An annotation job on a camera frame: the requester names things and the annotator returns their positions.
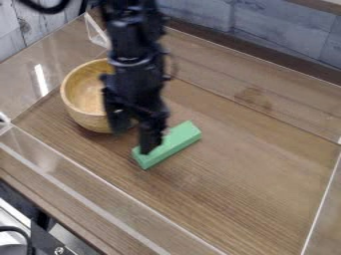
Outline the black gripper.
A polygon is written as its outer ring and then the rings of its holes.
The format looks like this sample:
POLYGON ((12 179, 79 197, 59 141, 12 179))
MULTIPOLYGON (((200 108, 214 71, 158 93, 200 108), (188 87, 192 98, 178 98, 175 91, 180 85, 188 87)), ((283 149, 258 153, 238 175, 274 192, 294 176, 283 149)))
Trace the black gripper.
POLYGON ((103 98, 112 133, 125 132, 139 123, 140 154, 148 154, 163 143, 170 109, 162 92, 170 76, 163 56, 109 58, 113 72, 101 74, 103 98))

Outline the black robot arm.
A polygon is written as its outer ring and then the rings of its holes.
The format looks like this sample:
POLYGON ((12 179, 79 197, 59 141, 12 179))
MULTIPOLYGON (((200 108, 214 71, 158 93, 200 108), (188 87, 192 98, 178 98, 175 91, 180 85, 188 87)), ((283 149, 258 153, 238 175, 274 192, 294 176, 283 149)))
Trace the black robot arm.
POLYGON ((160 38, 166 17, 156 0, 103 0, 101 17, 111 40, 108 64, 103 74, 104 110, 115 134, 139 125, 140 153, 162 145, 170 109, 162 91, 171 76, 166 74, 166 54, 160 38))

